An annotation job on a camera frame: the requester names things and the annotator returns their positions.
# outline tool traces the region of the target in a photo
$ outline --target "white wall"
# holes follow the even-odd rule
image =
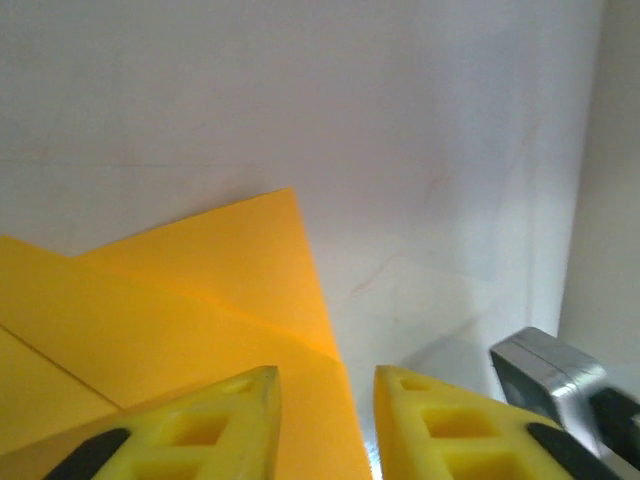
[[[640,395],[640,3],[602,32],[560,335]]]
[[[293,185],[370,439],[376,364],[497,394],[556,332],[601,0],[1,1],[0,233]]]

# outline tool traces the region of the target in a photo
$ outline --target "white background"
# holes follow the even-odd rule
[[[394,363],[555,333],[600,0],[2,0],[0,232],[78,254],[292,185],[367,438]]]

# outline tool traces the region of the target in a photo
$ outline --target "white surface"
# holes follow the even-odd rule
[[[374,365],[493,392],[555,333],[601,1],[2,1],[0,230],[77,254],[296,187]]]
[[[640,397],[640,3],[610,2],[562,309],[562,339]]]

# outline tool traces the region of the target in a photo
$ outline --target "silver metal part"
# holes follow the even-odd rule
[[[602,443],[589,397],[607,386],[594,358],[528,327],[491,348],[507,402],[551,418],[596,456]]]

